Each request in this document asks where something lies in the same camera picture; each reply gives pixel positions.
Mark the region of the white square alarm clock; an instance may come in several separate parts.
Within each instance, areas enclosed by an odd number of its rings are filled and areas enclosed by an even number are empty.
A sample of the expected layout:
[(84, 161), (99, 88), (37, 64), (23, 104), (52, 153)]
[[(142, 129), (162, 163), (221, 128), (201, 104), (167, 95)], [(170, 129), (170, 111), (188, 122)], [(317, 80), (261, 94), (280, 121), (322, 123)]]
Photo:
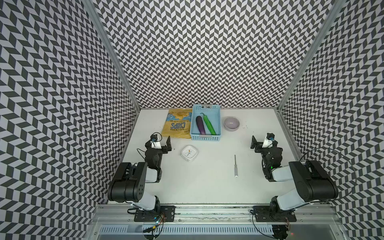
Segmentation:
[(197, 157), (197, 155), (198, 155), (198, 150), (191, 145), (188, 145), (185, 148), (183, 148), (181, 152), (181, 157), (187, 162), (193, 161)]

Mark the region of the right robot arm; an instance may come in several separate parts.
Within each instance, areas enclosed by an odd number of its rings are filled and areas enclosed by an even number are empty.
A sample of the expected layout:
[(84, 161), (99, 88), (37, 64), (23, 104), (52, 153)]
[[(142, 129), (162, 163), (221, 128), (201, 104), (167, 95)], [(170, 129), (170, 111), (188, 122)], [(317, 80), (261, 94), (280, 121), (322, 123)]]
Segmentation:
[(268, 208), (271, 216), (291, 213), (312, 202), (326, 202), (339, 196), (336, 183), (318, 161), (293, 161), (282, 166), (283, 149), (278, 147), (273, 133), (267, 133), (262, 142), (252, 137), (250, 148), (261, 154), (261, 166), (266, 180), (293, 181), (295, 184), (293, 190), (271, 199)]

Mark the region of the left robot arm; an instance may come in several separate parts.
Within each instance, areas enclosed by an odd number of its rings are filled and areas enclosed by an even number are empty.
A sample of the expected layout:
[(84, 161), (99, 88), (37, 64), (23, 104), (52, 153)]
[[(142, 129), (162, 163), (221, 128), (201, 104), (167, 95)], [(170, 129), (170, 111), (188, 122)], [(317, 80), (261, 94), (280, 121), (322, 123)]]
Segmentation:
[(163, 155), (172, 150), (171, 138), (162, 146), (153, 134), (145, 144), (144, 161), (132, 164), (121, 163), (109, 185), (108, 200), (117, 203), (129, 203), (132, 207), (155, 214), (160, 213), (160, 200), (145, 191), (147, 183), (159, 183), (162, 178)]

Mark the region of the yellow chips bag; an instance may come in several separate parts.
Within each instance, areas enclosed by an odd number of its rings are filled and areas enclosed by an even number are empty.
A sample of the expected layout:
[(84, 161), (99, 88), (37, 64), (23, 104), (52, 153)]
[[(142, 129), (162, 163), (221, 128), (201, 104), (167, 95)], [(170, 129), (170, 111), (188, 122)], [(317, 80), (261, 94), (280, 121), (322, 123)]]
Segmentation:
[(163, 137), (191, 139), (192, 109), (169, 109), (161, 132)]

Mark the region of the lilac bowl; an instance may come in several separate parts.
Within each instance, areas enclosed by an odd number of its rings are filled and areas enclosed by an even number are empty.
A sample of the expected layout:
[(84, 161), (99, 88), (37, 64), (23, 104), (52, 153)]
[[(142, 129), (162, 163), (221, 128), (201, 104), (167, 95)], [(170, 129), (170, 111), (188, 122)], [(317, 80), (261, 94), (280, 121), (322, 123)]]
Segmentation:
[(227, 131), (234, 132), (240, 127), (240, 121), (235, 117), (227, 117), (224, 120), (224, 128)]

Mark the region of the small grey screwdriver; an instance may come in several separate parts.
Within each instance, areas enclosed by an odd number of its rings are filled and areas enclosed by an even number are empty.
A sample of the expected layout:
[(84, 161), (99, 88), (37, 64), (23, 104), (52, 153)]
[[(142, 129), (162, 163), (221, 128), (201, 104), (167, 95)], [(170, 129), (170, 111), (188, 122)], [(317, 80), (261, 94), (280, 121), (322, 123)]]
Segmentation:
[(238, 175), (238, 166), (237, 166), (237, 157), (236, 157), (236, 155), (234, 155), (234, 162), (235, 162), (235, 164), (234, 164), (234, 175), (235, 175), (236, 178), (238, 178), (239, 175)]

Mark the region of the purple toy eggplant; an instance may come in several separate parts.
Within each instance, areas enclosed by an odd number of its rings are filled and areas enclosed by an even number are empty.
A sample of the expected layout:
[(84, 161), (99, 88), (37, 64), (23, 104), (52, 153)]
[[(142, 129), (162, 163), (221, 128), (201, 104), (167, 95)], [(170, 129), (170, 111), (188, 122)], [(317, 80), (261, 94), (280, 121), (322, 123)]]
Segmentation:
[(196, 117), (196, 124), (197, 124), (198, 130), (199, 130), (199, 133), (201, 135), (205, 135), (206, 131), (205, 131), (205, 127), (204, 127), (204, 121), (203, 121), (203, 118), (201, 116)]

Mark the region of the light blue plastic basket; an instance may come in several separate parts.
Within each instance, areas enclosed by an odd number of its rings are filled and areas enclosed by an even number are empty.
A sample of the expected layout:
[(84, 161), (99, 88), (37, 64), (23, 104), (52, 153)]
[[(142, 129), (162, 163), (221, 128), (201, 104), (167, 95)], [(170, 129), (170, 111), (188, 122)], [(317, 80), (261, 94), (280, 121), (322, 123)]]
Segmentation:
[(218, 142), (222, 135), (221, 106), (195, 104), (191, 118), (190, 135), (194, 141)]

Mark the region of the green toy cucumber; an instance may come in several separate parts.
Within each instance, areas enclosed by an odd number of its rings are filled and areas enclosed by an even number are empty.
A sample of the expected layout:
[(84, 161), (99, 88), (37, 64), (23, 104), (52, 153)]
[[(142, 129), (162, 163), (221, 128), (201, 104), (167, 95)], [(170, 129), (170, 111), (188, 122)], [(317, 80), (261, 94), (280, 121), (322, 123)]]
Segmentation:
[(207, 128), (209, 130), (209, 132), (211, 133), (211, 135), (216, 135), (216, 131), (214, 130), (213, 125), (210, 122), (210, 120), (207, 117), (207, 115), (205, 115), (203, 113), (202, 113), (202, 115), (203, 115), (203, 120), (204, 120), (204, 122), (205, 122), (205, 124), (206, 124), (206, 126), (207, 126)]

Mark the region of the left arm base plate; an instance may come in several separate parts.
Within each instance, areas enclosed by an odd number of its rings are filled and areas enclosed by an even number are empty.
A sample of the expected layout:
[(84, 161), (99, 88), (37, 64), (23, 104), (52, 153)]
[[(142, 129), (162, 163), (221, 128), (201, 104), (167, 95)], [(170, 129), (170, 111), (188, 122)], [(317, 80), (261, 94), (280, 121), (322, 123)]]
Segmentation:
[(176, 206), (161, 205), (157, 210), (144, 211), (137, 210), (134, 216), (134, 222), (154, 223), (165, 219), (166, 223), (171, 223), (175, 219)]

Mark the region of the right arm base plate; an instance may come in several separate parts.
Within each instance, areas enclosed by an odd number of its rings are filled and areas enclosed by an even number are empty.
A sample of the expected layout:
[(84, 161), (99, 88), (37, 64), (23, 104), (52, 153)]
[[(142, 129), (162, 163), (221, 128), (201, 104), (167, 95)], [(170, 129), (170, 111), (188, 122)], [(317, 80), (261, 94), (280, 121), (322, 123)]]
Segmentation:
[(253, 213), (257, 222), (274, 222), (274, 223), (295, 223), (297, 221), (295, 212), (290, 211), (273, 211), (269, 206), (253, 206)]

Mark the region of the aluminium front rail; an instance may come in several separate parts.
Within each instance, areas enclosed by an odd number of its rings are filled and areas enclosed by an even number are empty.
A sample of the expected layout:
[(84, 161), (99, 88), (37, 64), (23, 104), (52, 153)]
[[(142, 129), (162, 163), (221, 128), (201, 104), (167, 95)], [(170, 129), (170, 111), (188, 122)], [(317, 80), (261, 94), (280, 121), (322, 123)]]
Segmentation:
[[(255, 204), (173, 204), (176, 208), (166, 224), (251, 224)], [(135, 215), (128, 214), (127, 204), (99, 205), (92, 224), (134, 224)], [(342, 221), (329, 204), (306, 205), (296, 209), (282, 224), (340, 225)]]

